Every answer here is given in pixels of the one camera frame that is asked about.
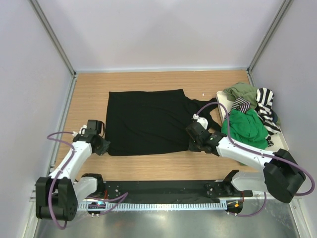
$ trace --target white backdrop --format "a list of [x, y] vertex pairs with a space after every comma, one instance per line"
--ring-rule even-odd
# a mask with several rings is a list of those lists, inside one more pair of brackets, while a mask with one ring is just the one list
[[[256, 65], [255, 85], [274, 91], [273, 108], [295, 160], [317, 180], [317, 2], [294, 1]], [[316, 233], [317, 191], [304, 197]]]
[[248, 67], [282, 0], [39, 0], [75, 70]]
[[45, 176], [71, 75], [31, 5], [0, 7], [0, 237], [21, 237], [36, 180]]

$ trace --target gray floor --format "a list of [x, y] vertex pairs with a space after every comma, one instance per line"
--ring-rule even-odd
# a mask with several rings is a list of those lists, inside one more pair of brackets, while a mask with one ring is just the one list
[[[261, 200], [246, 200], [242, 214], [255, 212]], [[299, 238], [288, 204], [269, 200], [266, 209], [251, 218], [224, 211], [117, 212], [91, 218], [82, 213], [58, 230], [41, 220], [36, 238]]]

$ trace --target pile of clothes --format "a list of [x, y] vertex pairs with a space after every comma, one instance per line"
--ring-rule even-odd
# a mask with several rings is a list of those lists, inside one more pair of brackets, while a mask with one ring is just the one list
[[[255, 88], [237, 83], [224, 89], [227, 98], [233, 101], [230, 115], [230, 135], [245, 144], [265, 149], [272, 146], [271, 136], [280, 134], [280, 119], [272, 110], [274, 94], [267, 88]], [[227, 123], [221, 132], [227, 134]]]

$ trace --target metal corner post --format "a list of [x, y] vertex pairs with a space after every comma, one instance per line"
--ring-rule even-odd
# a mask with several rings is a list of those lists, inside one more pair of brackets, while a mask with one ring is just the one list
[[273, 35], [276, 32], [280, 22], [282, 21], [283, 17], [285, 16], [285, 13], [289, 9], [289, 7], [291, 6], [293, 1], [294, 0], [284, 0], [282, 5], [281, 5], [281, 7], [279, 8], [279, 10], [278, 10], [273, 22], [271, 23], [267, 33], [265, 34], [265, 36], [264, 36], [264, 38], [263, 38], [263, 40], [262, 40], [257, 52], [253, 56], [253, 59], [252, 59], [252, 61], [250, 63], [250, 66], [249, 66], [249, 68], [247, 70], [248, 74], [250, 75], [250, 78], [252, 78], [252, 70], [254, 69], [254, 67], [256, 66], [257, 62], [259, 61], [264, 49], [266, 48], [266, 46], [268, 45], [269, 41], [273, 37]]
[[71, 65], [63, 47], [61, 46], [56, 34], [54, 33], [48, 19], [46, 18], [41, 6], [39, 5], [37, 0], [28, 0], [29, 3], [31, 4], [33, 10], [35, 11], [36, 15], [38, 16], [39, 20], [41, 21], [43, 27], [45, 28], [46, 32], [48, 33], [52, 43], [54, 44], [56, 50], [58, 51], [59, 55], [63, 59], [66, 67], [68, 68], [69, 72], [73, 77], [75, 77], [75, 70], [73, 66]]

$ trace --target black cloth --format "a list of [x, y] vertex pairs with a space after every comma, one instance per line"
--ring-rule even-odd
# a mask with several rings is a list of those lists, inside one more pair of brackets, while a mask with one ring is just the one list
[[[185, 151], [189, 135], [185, 128], [192, 116], [210, 101], [192, 100], [182, 89], [158, 92], [109, 92], [106, 116], [106, 140], [110, 141], [108, 153], [120, 155], [148, 155]], [[217, 105], [204, 109], [199, 116], [209, 122], [209, 127], [221, 131], [212, 120], [210, 111]]]

